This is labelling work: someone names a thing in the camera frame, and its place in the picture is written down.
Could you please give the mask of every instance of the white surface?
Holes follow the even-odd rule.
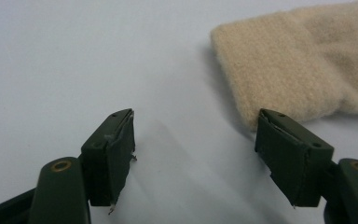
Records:
[[[0,203],[78,156],[110,113],[135,111],[138,161],[93,223],[323,223],[294,209],[241,126],[209,32],[334,0],[0,1]],[[358,116],[305,123],[358,159]]]

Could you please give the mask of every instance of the cream knitted fabric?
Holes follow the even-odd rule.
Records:
[[[212,42],[252,129],[260,108],[298,121],[358,113],[358,2],[220,25]]]

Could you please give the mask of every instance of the dark green plastic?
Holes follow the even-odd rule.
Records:
[[[110,115],[83,145],[79,159],[92,206],[117,203],[134,149],[132,109]]]
[[[28,223],[90,223],[89,204],[77,158],[61,158],[42,168]]]
[[[291,205],[318,206],[318,177],[329,167],[333,147],[284,114],[262,109],[255,151]]]
[[[31,189],[4,203],[0,203],[0,223],[26,224],[33,197],[34,189]]]

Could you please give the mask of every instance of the clamp jaw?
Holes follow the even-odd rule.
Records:
[[[0,223],[90,223],[92,206],[115,206],[135,150],[133,110],[110,115],[81,148],[79,158],[46,164],[37,187],[0,204]]]
[[[292,206],[327,200],[327,224],[358,223],[358,160],[332,162],[334,148],[282,113],[261,109],[255,151]]]

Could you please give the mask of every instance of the knitted fabric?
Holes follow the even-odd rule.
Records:
[[[235,21],[211,37],[251,129],[260,108],[297,121],[358,114],[358,2]]]

